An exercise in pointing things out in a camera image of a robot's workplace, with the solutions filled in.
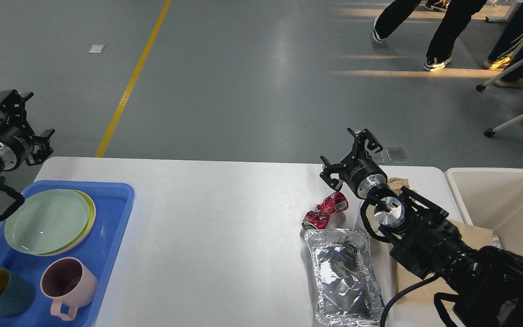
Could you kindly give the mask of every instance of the pink mug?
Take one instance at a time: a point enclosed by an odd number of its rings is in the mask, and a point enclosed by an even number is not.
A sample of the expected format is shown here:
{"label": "pink mug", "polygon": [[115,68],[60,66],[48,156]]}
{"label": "pink mug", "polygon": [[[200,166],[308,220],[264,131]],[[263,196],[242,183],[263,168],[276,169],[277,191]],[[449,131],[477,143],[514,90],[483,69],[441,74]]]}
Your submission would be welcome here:
{"label": "pink mug", "polygon": [[[53,300],[50,314],[64,321],[74,320],[78,308],[92,302],[97,287],[96,276],[73,257],[54,261],[46,268],[39,281],[42,293]],[[70,307],[67,314],[60,312],[63,304]]]}

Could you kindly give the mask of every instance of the white bin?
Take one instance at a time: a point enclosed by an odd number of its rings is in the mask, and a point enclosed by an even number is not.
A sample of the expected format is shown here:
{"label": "white bin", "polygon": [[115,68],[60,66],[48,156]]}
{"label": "white bin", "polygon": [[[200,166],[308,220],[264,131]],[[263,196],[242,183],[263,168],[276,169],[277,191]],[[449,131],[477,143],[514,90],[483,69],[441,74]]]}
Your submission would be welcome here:
{"label": "white bin", "polygon": [[523,256],[523,169],[451,168],[445,176],[463,221],[492,229]]}

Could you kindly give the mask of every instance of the person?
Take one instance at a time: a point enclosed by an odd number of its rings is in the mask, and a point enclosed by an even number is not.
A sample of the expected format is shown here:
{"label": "person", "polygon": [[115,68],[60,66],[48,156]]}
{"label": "person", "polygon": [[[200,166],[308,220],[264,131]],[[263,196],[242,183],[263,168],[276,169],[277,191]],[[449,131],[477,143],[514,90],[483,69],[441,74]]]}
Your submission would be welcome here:
{"label": "person", "polygon": [[[514,59],[510,62],[509,66],[506,66],[504,71],[510,68],[513,64],[523,59],[523,45],[519,49],[518,53],[514,56]],[[523,64],[515,68],[512,72],[503,76],[502,78],[494,81],[493,83],[497,87],[512,87],[515,89],[523,88]]]}
{"label": "person", "polygon": [[[467,27],[471,16],[481,10],[487,0],[452,0],[427,49],[423,68],[430,72],[445,68],[451,62],[455,40]],[[394,0],[372,22],[372,39],[382,43],[411,15],[421,0]]]}
{"label": "person", "polygon": [[523,40],[523,3],[511,17],[506,29],[493,46],[488,58],[483,62],[485,69],[505,68],[510,64],[510,56],[522,44]]}

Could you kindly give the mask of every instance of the shoe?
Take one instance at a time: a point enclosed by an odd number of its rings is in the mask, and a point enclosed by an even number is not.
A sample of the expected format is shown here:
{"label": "shoe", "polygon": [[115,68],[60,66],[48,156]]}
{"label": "shoe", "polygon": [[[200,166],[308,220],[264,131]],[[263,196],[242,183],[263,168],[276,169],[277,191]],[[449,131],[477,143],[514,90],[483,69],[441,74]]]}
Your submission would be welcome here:
{"label": "shoe", "polygon": [[437,60],[437,57],[434,58],[427,58],[427,62],[423,65],[423,68],[425,70],[428,70],[430,72],[434,72],[436,70],[445,68],[447,64],[451,62],[451,58],[447,58],[444,61]]}
{"label": "shoe", "polygon": [[448,6],[449,6],[449,2],[438,1],[438,2],[435,2],[432,5],[430,5],[429,2],[427,2],[425,4],[425,9],[427,9],[427,10],[434,10],[434,9],[436,9],[436,10],[439,10],[440,12],[446,12]]}
{"label": "shoe", "polygon": [[491,61],[486,59],[482,65],[485,69],[496,69],[496,68],[506,68],[508,63],[511,61],[510,57],[504,58],[502,60]]}
{"label": "shoe", "polygon": [[376,32],[376,21],[378,21],[378,16],[372,22],[372,39],[377,43],[382,43],[385,40],[385,38],[380,37],[380,35],[378,35],[378,33]]}
{"label": "shoe", "polygon": [[523,77],[515,81],[506,81],[503,79],[498,79],[493,84],[497,87],[511,87],[513,89],[523,89]]}

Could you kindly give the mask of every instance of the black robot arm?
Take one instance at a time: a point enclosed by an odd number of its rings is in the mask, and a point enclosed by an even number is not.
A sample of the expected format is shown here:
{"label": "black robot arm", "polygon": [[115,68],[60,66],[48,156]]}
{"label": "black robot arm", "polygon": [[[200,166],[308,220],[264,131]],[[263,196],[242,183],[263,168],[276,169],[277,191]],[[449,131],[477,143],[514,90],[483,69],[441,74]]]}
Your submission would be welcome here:
{"label": "black robot arm", "polygon": [[[49,139],[54,129],[45,130],[40,136],[27,122],[27,102],[33,93],[20,94],[15,89],[0,92],[0,174],[17,169],[21,162],[28,166],[42,164],[54,151]],[[0,191],[14,199],[14,202],[0,215],[0,221],[7,219],[24,202],[21,193],[5,184],[0,176]]]}
{"label": "black robot arm", "polygon": [[[408,188],[397,195],[386,185],[386,174],[367,151],[372,150],[368,145],[382,150],[372,133],[349,132],[355,138],[352,151],[335,165],[321,157],[325,163],[321,177],[332,188],[331,174],[337,173],[357,197],[365,199],[360,210],[365,230],[376,240],[391,243],[390,255],[400,265],[421,279],[429,273],[442,277],[457,293],[435,295],[446,326],[455,324],[443,300],[455,302],[453,311],[467,327],[523,327],[523,257],[492,246],[479,250],[467,246],[457,227],[446,219],[449,213]],[[370,225],[366,216],[370,207],[383,236]]]}

